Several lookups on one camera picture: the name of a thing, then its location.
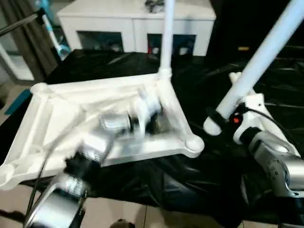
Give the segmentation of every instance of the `black plastic sheet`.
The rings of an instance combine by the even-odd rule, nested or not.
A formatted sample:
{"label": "black plastic sheet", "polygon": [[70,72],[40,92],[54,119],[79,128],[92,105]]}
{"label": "black plastic sheet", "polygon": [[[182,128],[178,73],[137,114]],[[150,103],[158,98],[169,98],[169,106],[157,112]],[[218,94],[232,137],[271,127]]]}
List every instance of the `black plastic sheet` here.
{"label": "black plastic sheet", "polygon": [[[236,62],[212,69],[201,57],[174,58],[171,81],[193,132],[205,142],[204,151],[196,159],[174,155],[102,168],[96,174],[96,189],[90,196],[209,214],[225,227],[236,227],[242,219],[276,223],[269,182],[246,148],[236,145],[229,135],[211,137],[202,130],[206,107],[217,106],[231,87],[228,74],[245,65],[246,62]],[[158,67],[159,60],[154,55],[76,50],[46,82],[149,74],[157,72]],[[273,117],[294,134],[302,155],[303,76],[303,62],[277,59],[255,86],[256,92],[264,93]],[[1,135],[7,138],[1,143],[0,161],[9,150],[29,99],[0,126]],[[41,180],[40,190],[49,180]],[[24,184],[32,186],[33,181]]]}

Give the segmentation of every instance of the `floor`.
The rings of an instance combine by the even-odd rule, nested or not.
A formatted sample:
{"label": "floor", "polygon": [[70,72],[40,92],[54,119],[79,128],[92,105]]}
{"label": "floor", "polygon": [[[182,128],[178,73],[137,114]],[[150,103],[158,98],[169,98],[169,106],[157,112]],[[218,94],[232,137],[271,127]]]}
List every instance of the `floor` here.
{"label": "floor", "polygon": [[[28,86],[7,83],[0,86],[0,99],[6,98],[5,107],[0,110],[0,124],[7,116],[5,110],[14,99]],[[0,209],[25,213],[31,188],[19,185],[10,191],[0,191]],[[179,212],[168,212],[137,203],[113,199],[88,199],[85,203],[86,214],[83,228],[108,228],[118,219],[125,219],[135,224],[136,228],[220,228],[211,217]],[[0,228],[21,228],[20,223],[0,217]],[[276,228],[277,225],[243,221],[239,228]]]}

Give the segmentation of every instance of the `white metal pole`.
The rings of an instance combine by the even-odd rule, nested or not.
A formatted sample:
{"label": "white metal pole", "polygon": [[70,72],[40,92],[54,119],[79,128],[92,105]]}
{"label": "white metal pole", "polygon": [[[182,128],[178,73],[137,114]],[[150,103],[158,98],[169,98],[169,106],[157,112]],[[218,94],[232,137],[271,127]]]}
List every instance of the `white metal pole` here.
{"label": "white metal pole", "polygon": [[171,56],[173,45],[173,21],[174,21],[174,3],[175,0],[165,1],[164,30],[161,42],[161,66],[159,68],[160,76],[170,77]]}
{"label": "white metal pole", "polygon": [[[266,71],[303,19],[304,0],[291,0],[245,67],[241,78],[231,87],[218,105],[216,110],[225,119],[228,119],[234,112],[238,101],[252,90],[255,83]],[[204,123],[204,130],[211,135],[218,135],[221,132],[220,127],[210,117]]]}

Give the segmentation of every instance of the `white cabinet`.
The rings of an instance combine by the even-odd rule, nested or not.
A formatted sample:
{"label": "white cabinet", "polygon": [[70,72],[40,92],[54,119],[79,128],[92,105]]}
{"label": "white cabinet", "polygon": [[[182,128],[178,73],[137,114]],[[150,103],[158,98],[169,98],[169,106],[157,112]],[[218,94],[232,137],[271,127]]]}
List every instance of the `white cabinet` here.
{"label": "white cabinet", "polygon": [[[144,0],[76,0],[58,13],[71,49],[80,31],[119,32],[124,52],[148,52],[149,34],[162,34],[164,13],[148,13]],[[193,55],[207,52],[216,16],[209,0],[176,0],[174,34],[193,35]]]}

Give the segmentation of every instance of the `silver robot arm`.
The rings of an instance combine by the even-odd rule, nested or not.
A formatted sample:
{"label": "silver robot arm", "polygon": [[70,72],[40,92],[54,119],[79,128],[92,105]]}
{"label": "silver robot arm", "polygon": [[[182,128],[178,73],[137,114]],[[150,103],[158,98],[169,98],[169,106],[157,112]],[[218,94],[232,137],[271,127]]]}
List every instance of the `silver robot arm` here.
{"label": "silver robot arm", "polygon": [[83,204],[95,182],[100,166],[119,134],[132,131],[127,114],[103,115],[66,168],[41,194],[26,218],[26,228],[77,228],[85,214]]}
{"label": "silver robot arm", "polygon": [[240,137],[261,165],[276,196],[281,228],[304,228],[304,161],[269,131],[248,128]]}

